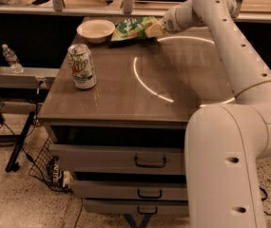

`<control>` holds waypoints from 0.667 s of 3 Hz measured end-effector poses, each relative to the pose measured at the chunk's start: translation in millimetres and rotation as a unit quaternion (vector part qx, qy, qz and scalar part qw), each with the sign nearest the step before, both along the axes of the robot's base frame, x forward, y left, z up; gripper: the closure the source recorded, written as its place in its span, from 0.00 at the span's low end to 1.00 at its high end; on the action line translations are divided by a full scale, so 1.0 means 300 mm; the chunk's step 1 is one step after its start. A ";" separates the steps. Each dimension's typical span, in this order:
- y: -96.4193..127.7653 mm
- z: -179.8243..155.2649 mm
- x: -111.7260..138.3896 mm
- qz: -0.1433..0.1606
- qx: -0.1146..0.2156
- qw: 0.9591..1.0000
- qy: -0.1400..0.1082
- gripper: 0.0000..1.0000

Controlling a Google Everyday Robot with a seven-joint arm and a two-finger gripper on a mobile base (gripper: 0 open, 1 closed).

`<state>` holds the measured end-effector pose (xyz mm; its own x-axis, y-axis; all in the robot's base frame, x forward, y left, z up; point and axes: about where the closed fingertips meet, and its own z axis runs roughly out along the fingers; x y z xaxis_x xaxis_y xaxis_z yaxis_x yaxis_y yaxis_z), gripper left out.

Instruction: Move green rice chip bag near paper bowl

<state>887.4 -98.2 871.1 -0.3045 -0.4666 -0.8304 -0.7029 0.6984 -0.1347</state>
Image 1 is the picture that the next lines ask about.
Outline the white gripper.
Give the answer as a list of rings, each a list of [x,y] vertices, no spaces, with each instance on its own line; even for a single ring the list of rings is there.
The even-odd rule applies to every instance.
[[[191,28],[203,27],[204,23],[193,9],[192,0],[187,0],[169,9],[163,20],[159,20],[145,30],[147,38],[162,36],[165,29],[171,33],[177,33]]]

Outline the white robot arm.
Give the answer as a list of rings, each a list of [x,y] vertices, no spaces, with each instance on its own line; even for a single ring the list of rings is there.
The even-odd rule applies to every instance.
[[[198,109],[185,131],[190,228],[267,228],[256,162],[271,156],[271,70],[233,19],[242,0],[188,0],[168,10],[168,31],[207,26],[234,96]]]

